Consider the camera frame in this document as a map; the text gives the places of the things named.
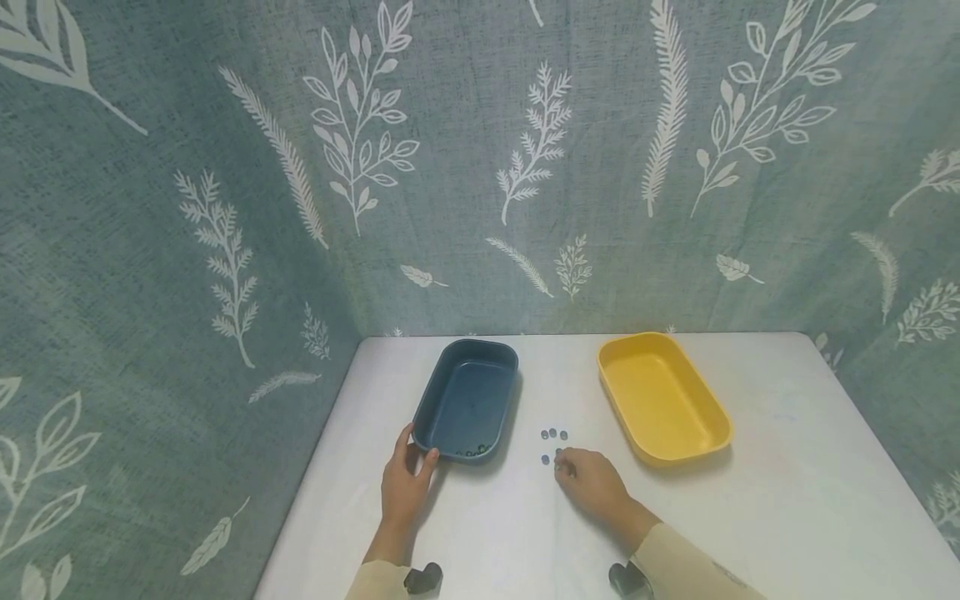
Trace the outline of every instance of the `white fern print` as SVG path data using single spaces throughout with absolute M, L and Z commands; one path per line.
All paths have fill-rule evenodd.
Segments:
M 400 265 L 400 270 L 403 272 L 404 275 L 407 276 L 408 279 L 410 279 L 420 287 L 430 287 L 431 285 L 439 285 L 440 287 L 450 287 L 445 283 L 440 283 L 439 281 L 434 279 L 433 276 L 430 275 L 429 273 L 425 271 L 421 271 L 420 269 L 417 269 L 415 267 L 411 267 L 410 265 Z
M 383 172 L 388 163 L 404 173 L 415 170 L 413 163 L 406 158 L 420 147 L 418 141 L 405 139 L 393 145 L 390 132 L 384 131 L 374 154 L 371 140 L 363 139 L 362 135 L 364 128 L 374 118 L 386 125 L 398 125 L 407 120 L 406 113 L 393 108 L 400 99 L 400 90 L 381 92 L 373 83 L 377 76 L 392 73 L 396 69 L 397 60 L 387 58 L 387 55 L 402 52 L 413 40 L 403 33 L 410 24 L 413 9 L 413 2 L 408 2 L 391 17 L 387 6 L 380 3 L 376 21 L 381 50 L 376 57 L 372 53 L 370 38 L 366 34 L 360 37 L 357 30 L 350 26 L 349 50 L 360 76 L 359 87 L 347 77 L 347 53 L 337 54 L 333 37 L 326 27 L 321 29 L 321 40 L 330 71 L 330 85 L 316 77 L 303 78 L 310 91 L 333 108 L 317 108 L 312 112 L 316 121 L 313 131 L 324 141 L 326 163 L 340 177 L 340 180 L 330 182 L 330 188 L 347 199 L 353 210 L 357 237 L 360 236 L 360 215 L 379 204 L 379 200 L 372 196 L 370 187 L 365 185 L 366 180 L 383 187 L 393 187 L 397 181 Z M 346 88 L 347 104 L 341 97 L 341 87 Z
M 527 109 L 527 120 L 540 136 L 535 140 L 530 133 L 523 132 L 520 135 L 520 144 L 529 157 L 529 162 L 525 162 L 520 152 L 514 150 L 510 157 L 510 170 L 500 169 L 496 172 L 497 183 L 506 195 L 503 210 L 500 211 L 503 225 L 507 225 L 507 208 L 511 201 L 521 202 L 533 198 L 539 194 L 540 188 L 530 183 L 553 177 L 550 170 L 536 168 L 538 161 L 541 158 L 556 160 L 564 156 L 564 149 L 558 144 L 566 135 L 564 123 L 572 115 L 570 108 L 564 106 L 564 96 L 568 91 L 570 77 L 566 71 L 554 79 L 550 67 L 546 62 L 542 62 L 537 71 L 537 83 L 530 86 L 529 96 L 533 107 Z
M 937 279 L 930 289 L 921 288 L 920 295 L 910 301 L 910 305 L 903 312 L 897 322 L 900 336 L 897 346 L 905 342 L 913 344 L 920 336 L 926 342 L 946 340 L 947 336 L 956 333 L 946 322 L 957 320 L 956 313 L 960 312 L 960 290 L 953 282 L 944 285 Z
M 230 529 L 233 525 L 233 520 L 237 518 L 245 508 L 247 508 L 247 503 L 250 502 L 250 497 L 247 496 L 247 499 L 244 501 L 243 506 L 237 510 L 233 516 L 225 516 L 220 519 L 220 522 L 217 523 L 216 527 L 213 528 L 213 531 L 210 532 L 210 535 L 193 551 L 193 555 L 190 557 L 190 560 L 186 562 L 183 568 L 180 570 L 180 575 L 190 575 L 196 573 L 202 566 L 209 563 L 213 557 L 217 556 L 224 546 L 227 545 L 227 542 L 230 540 Z
M 180 203 L 180 210 L 190 223 L 199 225 L 194 232 L 197 240 L 223 253 L 223 256 L 214 255 L 206 260 L 210 271 L 227 279 L 231 286 L 230 289 L 219 283 L 211 286 L 213 295 L 221 303 L 221 314 L 213 318 L 213 328 L 221 335 L 237 341 L 244 364 L 253 369 L 243 336 L 250 331 L 259 306 L 253 302 L 246 310 L 241 310 L 241 307 L 250 299 L 256 287 L 256 277 L 250 276 L 241 281 L 240 272 L 250 264 L 253 251 L 241 248 L 243 231 L 236 226 L 236 208 L 233 204 L 224 207 L 220 202 L 220 183 L 213 178 L 213 173 L 204 171 L 200 194 L 194 182 L 180 171 L 175 175 L 175 180 L 177 189 L 185 198 Z
M 57 600 L 66 588 L 67 582 L 70 581 L 72 573 L 73 565 L 68 554 L 57 561 L 54 572 L 50 575 L 48 587 L 40 569 L 33 563 L 27 564 L 23 569 L 23 579 L 20 582 L 20 600 L 46 600 L 47 589 L 50 590 L 50 600 Z
M 934 150 L 926 155 L 924 164 L 920 167 L 920 183 L 900 196 L 900 199 L 890 207 L 889 216 L 893 217 L 903 203 L 925 187 L 932 187 L 938 192 L 960 194 L 960 150 L 950 153 L 945 150 Z
M 640 191 L 647 202 L 647 216 L 654 216 L 654 203 L 666 180 L 666 167 L 677 145 L 680 127 L 684 124 L 686 106 L 686 50 L 680 43 L 680 26 L 667 0 L 653 0 L 650 22 L 656 32 L 657 60 L 663 82 L 663 103 L 657 115 L 657 133 L 650 143 L 650 157 L 643 170 Z
M 310 304 L 306 304 L 303 310 L 304 321 L 301 338 L 306 340 L 303 347 L 314 356 L 319 356 L 321 360 L 330 358 L 329 336 L 326 332 L 326 322 L 315 319 L 313 311 L 310 310 Z
M 0 381 L 4 392 L 13 396 L 19 388 L 21 378 L 10 377 Z M 63 523 L 83 502 L 86 485 L 74 488 L 48 502 L 36 511 L 26 527 L 20 530 L 18 537 L 11 537 L 23 501 L 36 480 L 43 475 L 73 467 L 100 439 L 100 433 L 84 433 L 67 441 L 80 421 L 82 409 L 83 398 L 80 392 L 75 392 L 58 402 L 43 416 L 34 435 L 36 449 L 29 468 L 21 469 L 26 465 L 20 464 L 20 448 L 16 442 L 0 435 L 0 490 L 7 497 L 5 504 L 10 506 L 10 511 L 3 517 L 0 527 L 0 561 L 25 543 Z
M 791 100 L 779 110 L 779 115 L 780 107 L 769 102 L 778 99 L 783 87 L 797 78 L 806 78 L 814 86 L 839 82 L 840 71 L 830 65 L 842 59 L 855 44 L 842 43 L 828 49 L 823 38 L 836 25 L 859 21 L 876 8 L 876 4 L 862 3 L 861 0 L 822 0 L 816 21 L 807 25 L 808 37 L 804 41 L 801 25 L 813 12 L 814 4 L 816 0 L 787 0 L 780 26 L 769 41 L 762 23 L 747 23 L 747 41 L 762 62 L 758 72 L 747 60 L 727 69 L 731 80 L 739 84 L 740 89 L 747 90 L 749 99 L 743 92 L 734 94 L 726 78 L 720 81 L 723 104 L 713 113 L 710 125 L 716 155 L 697 150 L 697 162 L 704 170 L 704 180 L 690 212 L 691 218 L 704 194 L 717 187 L 733 185 L 740 179 L 733 174 L 737 161 L 726 161 L 729 155 L 743 150 L 760 164 L 776 160 L 774 151 L 762 144 L 764 140 L 782 133 L 789 144 L 805 144 L 810 139 L 806 128 L 827 120 L 836 112 L 836 108 L 825 106 L 801 112 L 805 94 Z M 771 83 L 768 78 L 773 77 L 776 78 Z
M 321 378 L 319 373 L 287 371 L 267 379 L 252 394 L 248 404 L 253 404 L 271 392 L 286 385 L 310 385 Z
M 737 281 L 740 278 L 749 277 L 757 283 L 763 283 L 763 281 L 750 275 L 750 265 L 723 254 L 717 254 L 717 269 L 722 276 L 727 278 L 727 281 Z
M 887 245 L 882 240 L 871 233 L 864 231 L 854 231 L 851 237 L 860 242 L 864 248 L 870 251 L 870 254 L 876 259 L 876 265 L 880 269 L 880 280 L 883 283 L 883 298 L 880 302 L 880 312 L 883 314 L 883 323 L 887 323 L 887 315 L 890 314 L 890 307 L 893 306 L 894 296 L 897 294 L 897 283 L 900 280 L 900 266 Z
M 946 484 L 933 484 L 933 493 L 926 497 L 926 511 L 944 540 L 960 548 L 960 471 L 954 471 Z
M 137 125 L 93 88 L 87 70 L 84 34 L 61 0 L 37 0 L 33 15 L 28 14 L 26 0 L 11 0 L 7 6 L 9 8 L 0 4 L 0 51 L 10 52 L 23 59 L 0 56 L 0 64 L 43 84 L 62 85 L 87 93 L 120 117 L 124 123 L 144 135 L 147 134 L 147 130 Z M 31 29 L 31 24 L 35 21 L 38 36 Z M 66 34 L 64 39 L 60 38 L 61 29 Z M 63 53 L 64 44 L 69 52 L 68 56 Z M 26 58 L 39 62 L 24 60 Z
M 840 359 L 843 358 L 843 349 L 840 348 L 836 352 L 827 351 L 829 336 L 827 336 L 826 333 L 821 333 L 818 335 L 813 344 L 817 347 L 817 350 L 820 351 L 820 355 L 824 357 L 824 361 L 829 365 L 833 372 L 836 372 L 840 365 Z
M 537 24 L 543 27 L 543 19 L 540 18 L 540 11 L 537 10 L 537 0 L 530 0 L 530 10 L 534 12 L 534 18 Z
M 233 71 L 222 66 L 220 67 L 220 75 L 227 80 L 230 91 L 240 99 L 243 108 L 253 117 L 253 122 L 267 136 L 270 145 L 279 155 L 280 166 L 283 167 L 283 173 L 287 176 L 290 192 L 294 196 L 294 202 L 297 203 L 297 210 L 300 212 L 300 218 L 303 220 L 307 233 L 314 240 L 320 242 L 325 249 L 330 250 L 326 240 L 324 240 L 324 225 L 320 222 L 320 213 L 317 212 L 317 206 L 313 202 L 313 190 L 310 189 L 310 181 L 306 178 L 303 161 L 300 160 L 297 148 L 287 139 L 287 132 L 283 130 L 270 111 L 263 106 L 253 90 Z
M 503 240 L 497 239 L 495 237 L 488 237 L 487 243 L 493 246 L 494 248 L 500 249 L 505 254 L 510 256 L 514 262 L 519 266 L 524 274 L 527 275 L 527 278 L 534 284 L 538 290 L 553 298 L 553 294 L 550 293 L 550 290 L 546 287 L 546 281 L 543 280 L 543 277 L 540 276 L 540 272 L 537 271 L 537 268 L 534 267 L 534 264 L 530 262 L 530 259 L 517 252 L 516 249 L 508 245 Z
M 587 235 L 581 235 L 574 238 L 573 246 L 560 248 L 560 258 L 555 258 L 557 265 L 557 276 L 560 278 L 561 287 L 570 295 L 570 301 L 580 291 L 580 286 L 587 283 L 587 279 L 593 275 L 593 267 L 587 264 L 587 258 L 584 256 L 584 247 L 587 245 Z

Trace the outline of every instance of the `beige sleeve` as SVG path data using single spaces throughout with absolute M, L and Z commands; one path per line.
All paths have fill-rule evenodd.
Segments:
M 646 576 L 657 600 L 763 600 L 663 523 L 650 530 L 631 561 Z
M 409 566 L 396 566 L 386 561 L 363 563 L 353 578 L 346 600 L 407 600 L 403 585 Z

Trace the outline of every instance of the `green fabric backdrop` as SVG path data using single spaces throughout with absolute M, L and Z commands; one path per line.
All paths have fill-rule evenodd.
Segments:
M 0 0 L 0 593 L 250 597 L 384 334 L 804 331 L 956 544 L 958 26 Z

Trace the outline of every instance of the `table surface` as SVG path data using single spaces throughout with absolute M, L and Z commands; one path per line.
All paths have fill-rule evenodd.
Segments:
M 602 451 L 630 493 L 771 600 L 956 597 L 960 563 L 819 352 L 793 333 L 678 334 L 733 421 L 732 446 L 671 470 L 635 458 L 601 389 L 616 336 L 491 337 L 519 356 L 517 402 L 486 466 L 442 463 L 413 565 L 440 598 L 615 598 L 627 557 L 574 511 L 540 457 Z M 458 338 L 361 344 L 256 598 L 342 598 L 379 520 L 379 485 L 440 352 Z M 569 440 L 543 440 L 543 429 Z

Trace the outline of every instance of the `tray rim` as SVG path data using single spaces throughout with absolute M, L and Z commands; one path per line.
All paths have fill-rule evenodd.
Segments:
M 493 443 L 490 444 L 490 447 L 487 448 L 487 451 L 481 454 L 480 456 L 460 456 L 457 454 L 448 454 L 440 450 L 441 458 L 445 458 L 455 463 L 462 463 L 465 465 L 474 465 L 477 463 L 485 463 L 493 457 L 493 454 L 494 454 L 493 451 L 497 450 L 500 446 L 500 439 L 503 437 L 503 428 L 507 422 L 507 417 L 510 415 L 511 405 L 513 404 L 514 401 L 518 401 L 518 398 L 516 400 L 514 399 L 514 386 L 516 385 L 516 374 L 519 371 L 519 366 L 520 366 L 520 359 L 519 359 L 519 356 L 517 356 L 516 354 L 516 350 L 514 350 L 513 348 L 511 348 L 506 344 L 503 344 L 502 342 L 493 342 L 491 340 L 481 340 L 473 337 L 461 338 L 459 340 L 455 340 L 447 344 L 446 347 L 443 350 L 441 350 L 440 356 L 437 357 L 437 364 L 434 365 L 433 371 L 430 373 L 430 378 L 427 379 L 426 386 L 423 388 L 423 394 L 420 396 L 420 403 L 417 405 L 417 412 L 414 413 L 414 418 L 412 422 L 416 423 L 417 417 L 420 416 L 420 411 L 423 409 L 423 403 L 426 400 L 426 393 L 427 391 L 429 391 L 430 385 L 433 383 L 434 378 L 437 376 L 437 371 L 444 360 L 444 355 L 452 351 L 452 349 L 457 346 L 467 346 L 467 345 L 503 347 L 506 350 L 508 350 L 508 355 L 513 359 L 512 360 L 513 370 L 511 371 L 511 375 L 510 375 L 510 395 L 507 398 L 507 408 L 505 411 L 503 411 L 503 416 L 500 418 L 500 426 L 497 427 L 496 439 L 493 440 Z M 414 428 L 414 431 L 411 433 L 411 438 L 413 438 L 414 444 L 416 444 L 420 450 L 424 452 L 428 452 L 430 450 L 431 446 L 427 446 L 423 444 L 418 439 L 416 427 Z
M 656 453 L 650 451 L 649 449 L 647 449 L 647 448 L 644 446 L 644 444 L 643 444 L 640 440 L 638 440 L 638 439 L 630 432 L 630 429 L 629 429 L 629 428 L 626 426 L 626 424 L 624 423 L 623 415 L 621 415 L 621 413 L 620 413 L 619 404 L 617 403 L 616 400 L 613 399 L 613 392 L 612 392 L 611 387 L 610 387 L 610 381 L 609 381 L 608 378 L 607 378 L 607 372 L 606 372 L 606 370 L 604 369 L 604 363 L 603 363 L 603 361 L 602 361 L 602 359 L 601 359 L 601 356 L 602 356 L 604 350 L 605 350 L 607 347 L 609 347 L 609 346 L 613 346 L 613 345 L 617 345 L 617 344 L 622 344 L 622 343 L 626 342 L 627 340 L 632 340 L 632 339 L 634 339 L 634 338 L 643 338 L 643 337 L 646 337 L 646 338 L 659 338 L 659 339 L 666 340 L 666 342 L 667 342 L 668 344 L 670 344 L 671 346 L 673 346 L 673 347 L 680 353 L 680 355 L 682 356 L 683 360 L 685 360 L 686 363 L 689 365 L 689 367 L 693 370 L 693 373 L 694 373 L 694 374 L 700 379 L 700 381 L 704 384 L 704 388 L 707 390 L 707 393 L 708 393 L 708 395 L 709 395 L 709 399 L 713 402 L 713 404 L 716 405 L 717 408 L 720 409 L 720 414 L 723 415 L 724 421 L 727 423 L 727 437 L 724 438 L 724 440 L 723 440 L 722 442 L 720 442 L 720 443 L 717 444 L 717 445 L 714 445 L 714 446 L 710 447 L 709 449 L 707 449 L 707 450 L 705 450 L 705 451 L 703 451 L 703 452 L 698 452 L 698 453 L 696 453 L 696 454 L 689 454 L 689 455 L 686 455 L 686 456 L 675 457 L 675 458 L 666 458 L 666 457 L 663 457 L 663 456 L 659 456 L 658 454 L 656 454 Z M 616 414 L 617 422 L 620 423 L 620 429 L 623 431 L 624 437 L 627 438 L 627 440 L 628 440 L 628 442 L 630 442 L 631 446 L 632 446 L 635 450 L 638 450 L 638 452 L 635 452 L 635 453 L 639 456 L 640 459 L 642 459 L 642 460 L 643 460 L 645 463 L 647 463 L 648 465 L 651 465 L 651 466 L 653 466 L 653 467 L 672 467 L 672 466 L 679 465 L 679 464 L 682 464 L 682 463 L 686 463 L 686 462 L 689 462 L 689 461 L 693 461 L 693 460 L 696 460 L 696 459 L 699 459 L 699 458 L 707 457 L 707 456 L 709 456 L 710 454 L 713 454 L 713 453 L 715 453 L 715 452 L 719 452 L 720 450 L 723 450 L 724 448 L 728 447 L 728 446 L 731 444 L 731 440 L 733 439 L 733 421 L 732 421 L 731 418 L 730 418 L 730 414 L 727 412 L 727 409 L 726 409 L 726 408 L 724 407 L 724 405 L 720 402 L 720 400 L 717 399 L 716 394 L 713 393 L 713 390 L 712 390 L 712 389 L 710 388 L 710 386 L 707 384 L 707 381 L 704 379 L 703 375 L 702 375 L 702 374 L 700 373 L 700 371 L 697 369 L 697 366 L 694 364 L 694 362 L 693 362 L 692 360 L 690 360 L 689 355 L 687 355 L 687 353 L 684 351 L 684 347 L 681 346 L 680 342 L 678 342 L 678 341 L 676 340 L 676 338 L 674 338 L 672 335 L 669 335 L 669 334 L 666 334 L 666 333 L 661 333 L 661 332 L 659 332 L 659 331 L 641 331 L 641 332 L 639 332 L 639 333 L 633 333 L 633 334 L 630 334 L 630 335 L 625 335 L 625 336 L 623 336 L 623 337 L 614 338 L 614 339 L 612 339 L 612 340 L 608 340 L 607 342 L 605 342 L 605 343 L 600 347 L 600 349 L 597 350 L 597 358 L 596 358 L 596 360 L 597 360 L 597 368 L 598 368 L 599 371 L 600 371 L 600 380 L 601 380 L 601 382 L 603 383 L 603 387 L 604 387 L 604 391 L 605 391 L 606 396 L 607 396 L 607 400 L 610 402 L 610 404 L 611 404 L 611 406 L 612 406 L 612 408 L 613 408 L 613 412 Z

